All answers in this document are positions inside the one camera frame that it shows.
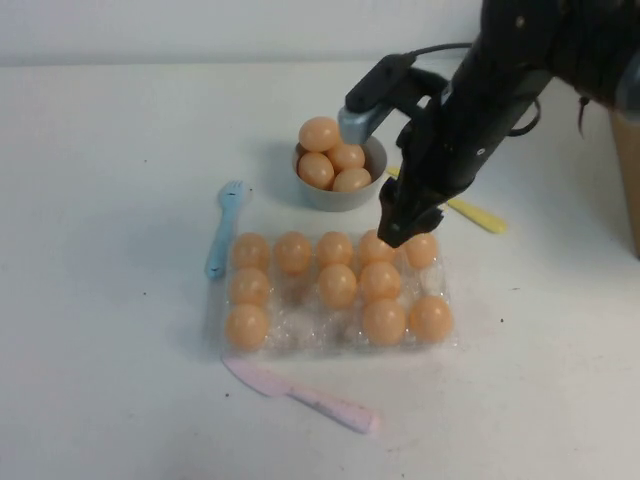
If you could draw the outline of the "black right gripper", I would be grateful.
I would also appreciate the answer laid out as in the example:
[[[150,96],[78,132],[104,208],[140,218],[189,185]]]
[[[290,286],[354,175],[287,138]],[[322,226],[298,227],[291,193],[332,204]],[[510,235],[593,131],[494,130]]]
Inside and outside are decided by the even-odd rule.
[[[499,82],[402,82],[382,104],[409,123],[398,136],[398,179],[380,190],[378,237],[393,248],[434,231],[446,200],[466,190],[508,135],[508,86]]]

